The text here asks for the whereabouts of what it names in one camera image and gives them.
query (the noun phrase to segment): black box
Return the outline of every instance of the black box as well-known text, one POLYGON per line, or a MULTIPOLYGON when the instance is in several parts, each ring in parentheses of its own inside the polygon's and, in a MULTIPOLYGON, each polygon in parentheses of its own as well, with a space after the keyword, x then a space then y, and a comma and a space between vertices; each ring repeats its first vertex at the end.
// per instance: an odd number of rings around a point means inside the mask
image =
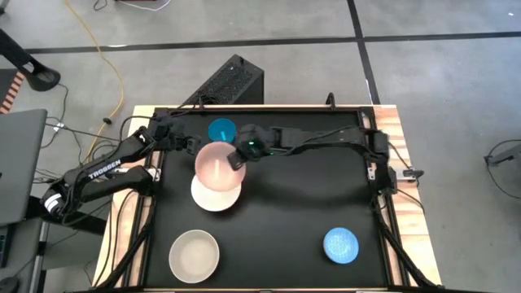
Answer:
POLYGON ((264 70, 233 55, 186 101, 199 104, 264 104, 264 70))

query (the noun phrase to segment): wooden table frame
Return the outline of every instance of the wooden table frame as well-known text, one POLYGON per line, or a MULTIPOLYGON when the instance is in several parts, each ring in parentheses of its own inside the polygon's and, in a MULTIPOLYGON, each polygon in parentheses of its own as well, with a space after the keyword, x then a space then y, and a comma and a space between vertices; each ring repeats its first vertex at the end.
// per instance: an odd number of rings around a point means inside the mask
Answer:
MULTIPOLYGON (((133 116, 152 116, 155 109, 157 107, 168 107, 175 108, 177 106, 165 106, 165 105, 150 105, 150 106, 136 106, 134 108, 133 116)), ((223 107, 223 108, 251 108, 251 107, 271 107, 271 108, 327 108, 329 105, 215 105, 215 106, 205 106, 205 107, 223 107)), ((400 117, 398 116, 398 111, 396 106, 394 105, 337 105, 337 107, 372 107, 374 112, 374 119, 376 125, 379 130, 382 130, 384 133, 389 135, 389 142, 392 143, 401 157, 405 160, 405 162, 410 166, 410 157, 409 152, 407 151, 407 146, 405 143, 405 137, 403 130, 401 128, 400 117)), ((144 118, 134 118, 130 122, 129 134, 132 134, 135 130, 137 130, 140 126, 148 126, 149 120, 144 118)), ((366 126, 369 126, 369 120, 365 118, 366 126)), ((157 166, 159 162, 159 152, 155 152, 152 156, 151 164, 157 166)), ((127 164, 124 167, 131 167, 137 164, 144 164, 145 160, 140 160, 139 162, 133 164, 127 164)), ((390 150, 390 159, 389 166, 396 168, 404 168, 405 166, 400 161, 398 155, 393 150, 390 150)), ((406 183, 399 182, 398 188, 412 195, 416 199, 420 200, 418 189, 416 188, 415 183, 406 183)), ((111 249, 108 256, 108 265, 107 268, 103 271, 103 274, 100 278, 99 283, 103 282, 110 272, 110 266, 116 267, 119 263, 120 259, 126 253, 129 242, 132 235, 134 218, 136 215, 136 208, 138 206, 138 195, 133 193, 125 202, 125 206, 122 207, 121 204, 123 202, 124 197, 129 193, 129 190, 123 190, 114 194, 112 201, 112 210, 110 213, 110 219, 107 221, 111 221, 112 223, 112 236, 111 239, 111 249), (116 237, 116 231, 114 229, 116 224, 116 216, 118 212, 121 211, 120 216, 120 224, 118 229, 118 244, 116 247, 116 251, 114 251, 114 239, 116 237)), ((140 227, 145 223, 145 220, 148 215, 148 207, 150 206, 150 199, 144 199, 142 215, 140 219, 140 227)), ((409 254, 410 258, 413 262, 418 266, 418 268, 423 272, 423 274, 435 284, 441 284, 440 275, 438 273, 438 268, 436 265, 436 259, 434 257, 434 252, 432 250, 431 239, 429 237, 429 233, 427 230, 427 223, 425 221, 425 216, 422 213, 422 209, 412 200, 398 193, 397 195, 392 196, 392 202, 395 209, 397 225, 401 235, 402 247, 409 254)), ((388 223, 388 210, 385 208, 383 210, 383 214, 385 220, 388 223)), ((105 229, 105 235, 103 236, 103 243, 101 246, 101 250, 99 253, 98 264, 96 267, 96 273, 93 279, 93 285, 95 280, 99 278, 103 270, 103 266, 105 264, 105 260, 107 258, 107 251, 109 247, 109 229, 105 229)), ((130 278, 129 278, 129 286, 137 286, 139 279, 139 270, 141 267, 142 254, 144 250, 144 244, 139 248, 138 252, 134 257, 134 262, 132 263, 132 269, 130 270, 130 278)), ((389 261, 391 265, 392 271, 392 279, 395 285, 402 285, 401 283, 401 273, 399 262, 396 258, 396 253, 392 250, 390 245, 387 243, 387 252, 389 255, 389 261)))

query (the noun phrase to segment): white plate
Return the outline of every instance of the white plate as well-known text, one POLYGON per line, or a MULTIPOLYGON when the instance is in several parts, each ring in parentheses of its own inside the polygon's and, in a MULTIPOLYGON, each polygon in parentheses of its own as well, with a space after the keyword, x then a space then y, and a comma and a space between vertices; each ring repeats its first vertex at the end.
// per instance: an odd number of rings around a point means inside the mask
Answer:
POLYGON ((195 203, 201 208, 210 212, 219 212, 234 205, 241 193, 241 185, 229 191, 213 191, 206 188, 197 176, 194 176, 191 192, 195 203))
POLYGON ((202 230, 190 230, 173 242, 169 253, 172 273, 180 281, 195 284, 206 280, 219 263, 219 245, 202 230))

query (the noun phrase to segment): beige bowl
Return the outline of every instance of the beige bowl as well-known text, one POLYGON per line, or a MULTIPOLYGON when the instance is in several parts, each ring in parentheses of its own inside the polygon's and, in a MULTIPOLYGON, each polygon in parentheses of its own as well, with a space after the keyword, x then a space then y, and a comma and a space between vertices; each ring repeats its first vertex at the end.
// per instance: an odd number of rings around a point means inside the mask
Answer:
POLYGON ((190 230, 173 242, 169 264, 176 278, 185 283, 206 280, 219 263, 219 246, 215 238, 202 230, 190 230))

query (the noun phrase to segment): blue plate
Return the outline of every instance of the blue plate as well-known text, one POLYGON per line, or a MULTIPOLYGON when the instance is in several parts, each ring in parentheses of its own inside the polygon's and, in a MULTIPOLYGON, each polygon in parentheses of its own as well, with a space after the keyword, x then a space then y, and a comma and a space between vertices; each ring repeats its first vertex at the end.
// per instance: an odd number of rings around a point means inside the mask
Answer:
POLYGON ((334 228, 324 237, 324 251, 337 264, 348 264, 358 256, 358 240, 345 228, 334 228))
POLYGON ((208 127, 208 137, 213 142, 232 143, 235 139, 235 123, 230 119, 219 118, 213 121, 208 127))

